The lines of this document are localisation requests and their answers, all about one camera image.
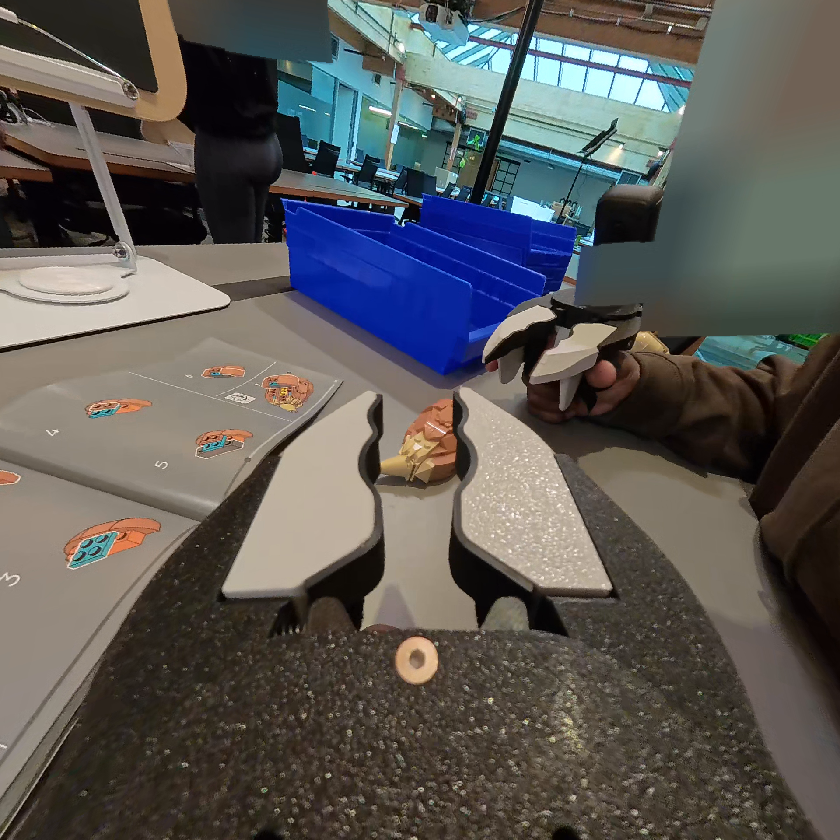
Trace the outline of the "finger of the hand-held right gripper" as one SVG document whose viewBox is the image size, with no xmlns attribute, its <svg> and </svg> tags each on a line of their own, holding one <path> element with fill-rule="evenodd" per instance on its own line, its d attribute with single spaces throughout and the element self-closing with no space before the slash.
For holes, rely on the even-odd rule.
<svg viewBox="0 0 840 840">
<path fill-rule="evenodd" d="M 510 313 L 485 344 L 482 362 L 497 365 L 499 382 L 506 385 L 519 374 L 528 378 L 542 353 L 556 337 L 558 314 L 549 307 L 532 306 Z"/>
<path fill-rule="evenodd" d="M 612 338 L 611 324 L 577 324 L 569 335 L 543 351 L 528 375 L 531 385 L 559 383 L 559 409 L 567 410 L 575 399 L 586 371 L 598 361 L 601 345 Z"/>
</svg>

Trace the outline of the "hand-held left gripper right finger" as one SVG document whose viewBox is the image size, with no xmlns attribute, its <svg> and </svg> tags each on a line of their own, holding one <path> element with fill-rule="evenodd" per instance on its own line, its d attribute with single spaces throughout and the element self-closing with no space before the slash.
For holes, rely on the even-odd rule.
<svg viewBox="0 0 840 840">
<path fill-rule="evenodd" d="M 551 447 L 466 386 L 453 408 L 457 544 L 526 592 L 610 596 L 613 583 Z"/>
</svg>

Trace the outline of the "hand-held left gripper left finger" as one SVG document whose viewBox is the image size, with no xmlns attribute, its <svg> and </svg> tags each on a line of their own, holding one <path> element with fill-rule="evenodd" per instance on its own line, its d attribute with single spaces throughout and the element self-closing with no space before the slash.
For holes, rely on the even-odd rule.
<svg viewBox="0 0 840 840">
<path fill-rule="evenodd" d="M 382 541 L 382 395 L 364 392 L 283 450 L 227 577 L 229 601 L 309 595 Z"/>
</svg>

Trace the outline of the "brown tan brick model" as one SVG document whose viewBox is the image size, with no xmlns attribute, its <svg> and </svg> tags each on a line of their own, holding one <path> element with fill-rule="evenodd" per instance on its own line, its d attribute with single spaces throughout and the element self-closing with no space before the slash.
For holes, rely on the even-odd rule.
<svg viewBox="0 0 840 840">
<path fill-rule="evenodd" d="M 409 426 L 397 455 L 381 462 L 381 474 L 437 484 L 456 472 L 457 440 L 454 400 L 439 400 L 426 407 Z"/>
</svg>

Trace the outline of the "blue plastic bin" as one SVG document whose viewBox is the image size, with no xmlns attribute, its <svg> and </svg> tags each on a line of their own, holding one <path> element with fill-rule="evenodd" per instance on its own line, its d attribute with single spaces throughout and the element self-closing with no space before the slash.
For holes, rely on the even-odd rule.
<svg viewBox="0 0 840 840">
<path fill-rule="evenodd" d="M 544 275 L 419 224 L 286 199 L 294 289 L 446 375 L 479 360 Z"/>
<path fill-rule="evenodd" d="M 532 220 L 528 216 L 424 194 L 419 223 L 516 265 L 525 266 L 530 254 Z"/>
<path fill-rule="evenodd" d="M 561 288 L 577 236 L 576 226 L 532 220 L 530 246 L 524 265 L 543 275 L 543 295 Z"/>
</svg>

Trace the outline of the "person's right forearm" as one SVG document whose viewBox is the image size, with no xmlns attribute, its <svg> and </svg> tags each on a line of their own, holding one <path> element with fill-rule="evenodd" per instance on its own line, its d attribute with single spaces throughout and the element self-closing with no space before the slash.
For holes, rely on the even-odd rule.
<svg viewBox="0 0 840 840">
<path fill-rule="evenodd" d="M 629 359 L 638 381 L 599 423 L 755 486 L 838 479 L 837 335 L 818 342 L 802 364 L 776 354 L 748 371 L 661 353 Z"/>
</svg>

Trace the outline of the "grey desk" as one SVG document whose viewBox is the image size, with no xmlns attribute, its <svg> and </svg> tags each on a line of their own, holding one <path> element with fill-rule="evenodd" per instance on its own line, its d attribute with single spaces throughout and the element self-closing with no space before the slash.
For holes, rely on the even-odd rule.
<svg viewBox="0 0 840 840">
<path fill-rule="evenodd" d="M 426 405 L 466 384 L 577 459 L 686 579 L 715 624 L 763 738 L 823 838 L 838 838 L 838 682 L 781 580 L 766 565 L 742 484 L 689 469 L 655 444 L 590 423 L 528 415 L 522 385 L 471 367 L 430 371 L 300 293 L 285 290 L 284 245 L 147 246 L 158 259 L 229 295 L 223 310 L 2 352 L 2 405 L 40 386 L 167 361 L 205 338 L 342 379 L 328 409 L 383 394 L 381 451 L 393 454 Z"/>
</svg>

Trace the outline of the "person's right hand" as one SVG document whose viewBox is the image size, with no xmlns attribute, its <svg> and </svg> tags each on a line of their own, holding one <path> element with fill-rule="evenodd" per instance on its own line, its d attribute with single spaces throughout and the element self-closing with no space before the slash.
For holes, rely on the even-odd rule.
<svg viewBox="0 0 840 840">
<path fill-rule="evenodd" d="M 632 394 L 640 373 L 638 362 L 627 352 L 618 353 L 612 360 L 598 361 L 583 375 L 583 380 L 595 392 L 594 404 L 588 407 L 577 393 L 563 410 L 560 409 L 560 394 L 567 381 L 528 383 L 528 412 L 547 424 L 562 424 L 578 417 L 602 417 L 617 409 Z"/>
</svg>

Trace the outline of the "grey instruction booklet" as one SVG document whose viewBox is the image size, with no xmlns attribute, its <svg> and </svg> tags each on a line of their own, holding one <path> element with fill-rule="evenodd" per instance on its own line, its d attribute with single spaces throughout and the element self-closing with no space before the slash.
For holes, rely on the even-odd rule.
<svg viewBox="0 0 840 840">
<path fill-rule="evenodd" d="M 207 339 L 2 408 L 2 795 L 144 576 L 340 384 Z"/>
</svg>

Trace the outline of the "black light stand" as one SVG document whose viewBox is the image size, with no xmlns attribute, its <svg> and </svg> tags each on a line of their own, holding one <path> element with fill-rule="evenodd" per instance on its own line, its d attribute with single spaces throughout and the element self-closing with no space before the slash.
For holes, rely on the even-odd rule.
<svg viewBox="0 0 840 840">
<path fill-rule="evenodd" d="M 584 164 L 592 157 L 594 152 L 598 151 L 606 141 L 608 141 L 609 139 L 611 139 L 614 136 L 614 134 L 616 133 L 617 124 L 618 124 L 618 118 L 615 118 L 606 129 L 604 129 L 603 131 L 599 132 L 596 136 L 591 138 L 589 140 L 589 142 L 583 148 L 581 148 L 579 150 L 579 152 L 578 152 L 578 156 L 580 158 L 579 166 L 578 166 L 577 172 L 574 175 L 574 179 L 572 181 L 572 184 L 570 185 L 569 190 L 566 193 L 566 196 L 565 196 L 565 198 L 564 198 L 564 200 L 561 204 L 561 210 L 560 210 L 560 216 L 561 217 L 564 215 L 565 208 L 569 204 L 572 192 L 573 192 L 574 187 L 575 187 L 575 185 L 576 185 L 576 183 L 577 183 L 577 181 L 580 177 L 580 174 L 583 170 Z"/>
</svg>

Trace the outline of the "black tripod stand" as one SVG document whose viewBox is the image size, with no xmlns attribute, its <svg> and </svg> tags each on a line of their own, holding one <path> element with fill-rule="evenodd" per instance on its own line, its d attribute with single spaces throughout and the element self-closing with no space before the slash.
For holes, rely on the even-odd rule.
<svg viewBox="0 0 840 840">
<path fill-rule="evenodd" d="M 480 205 L 484 199 L 487 187 L 491 185 L 493 165 L 497 157 L 498 147 L 506 127 L 513 99 L 515 98 L 520 81 L 524 61 L 530 48 L 530 42 L 535 34 L 539 17 L 543 9 L 543 1 L 529 1 L 523 15 L 517 42 L 512 51 L 507 75 L 503 82 L 493 122 L 487 135 L 486 147 L 479 164 L 476 180 L 471 190 L 469 201 Z"/>
</svg>

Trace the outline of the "group of black office chairs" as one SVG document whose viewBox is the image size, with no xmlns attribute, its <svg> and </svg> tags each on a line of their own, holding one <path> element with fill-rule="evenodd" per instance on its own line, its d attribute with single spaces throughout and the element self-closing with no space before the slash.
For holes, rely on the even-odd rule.
<svg viewBox="0 0 840 840">
<path fill-rule="evenodd" d="M 363 162 L 361 164 L 353 161 L 346 161 L 345 159 L 340 158 L 340 150 L 334 151 L 333 147 L 329 143 L 326 143 L 326 141 L 317 142 L 313 148 L 305 147 L 303 149 L 303 156 L 307 166 L 310 167 L 316 174 L 328 174 L 323 171 L 323 166 L 319 168 L 319 165 L 317 164 L 319 156 L 329 162 L 332 162 L 332 158 L 334 158 L 335 166 L 332 173 L 333 177 L 344 179 L 355 186 L 371 188 L 378 193 L 387 195 L 396 194 L 398 196 L 406 196 L 412 199 L 419 198 L 419 196 L 415 196 L 414 194 L 409 196 L 406 191 L 408 170 L 404 166 L 400 166 L 396 171 L 393 171 L 387 170 L 377 164 L 375 172 L 369 173 L 368 170 L 371 168 L 372 164 L 364 163 L 364 160 L 366 160 L 369 155 L 362 155 Z M 470 188 L 457 185 L 456 181 L 448 179 L 449 175 L 455 176 L 455 173 L 447 173 L 447 171 L 444 171 L 440 184 L 438 183 L 438 178 L 432 175 L 432 181 L 430 183 L 432 183 L 436 194 L 439 196 L 452 196 L 457 197 L 460 200 L 466 200 L 469 195 Z"/>
</svg>

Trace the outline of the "white tablet stand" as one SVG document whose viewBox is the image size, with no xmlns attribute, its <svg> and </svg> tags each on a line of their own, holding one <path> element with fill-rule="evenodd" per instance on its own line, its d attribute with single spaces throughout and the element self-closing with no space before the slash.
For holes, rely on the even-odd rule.
<svg viewBox="0 0 840 840">
<path fill-rule="evenodd" d="M 155 259 L 138 255 L 89 113 L 84 106 L 69 104 L 118 241 L 111 248 L 83 248 L 61 254 L 56 250 L 37 250 L 35 255 L 3 255 L 2 350 L 225 308 L 230 299 L 222 291 Z M 96 264 L 122 267 L 123 272 L 129 274 L 129 295 L 107 303 L 70 306 L 25 300 L 4 289 L 4 280 L 10 271 L 38 266 Z"/>
</svg>

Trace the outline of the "white round disc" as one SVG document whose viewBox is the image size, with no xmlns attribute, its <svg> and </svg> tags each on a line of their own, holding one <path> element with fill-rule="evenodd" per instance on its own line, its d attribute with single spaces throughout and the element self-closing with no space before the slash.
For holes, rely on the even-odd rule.
<svg viewBox="0 0 840 840">
<path fill-rule="evenodd" d="M 10 271 L 4 282 L 9 294 L 30 301 L 70 306 L 96 305 L 125 298 L 128 277 L 120 266 L 38 266 Z"/>
</svg>

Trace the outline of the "black tablet tan frame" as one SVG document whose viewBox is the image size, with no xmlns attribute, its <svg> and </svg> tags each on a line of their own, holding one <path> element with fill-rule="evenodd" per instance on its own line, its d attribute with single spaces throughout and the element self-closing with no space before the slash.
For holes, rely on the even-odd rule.
<svg viewBox="0 0 840 840">
<path fill-rule="evenodd" d="M 186 75 L 166 1 L 11 1 L 2 86 L 153 122 L 176 118 Z"/>
</svg>

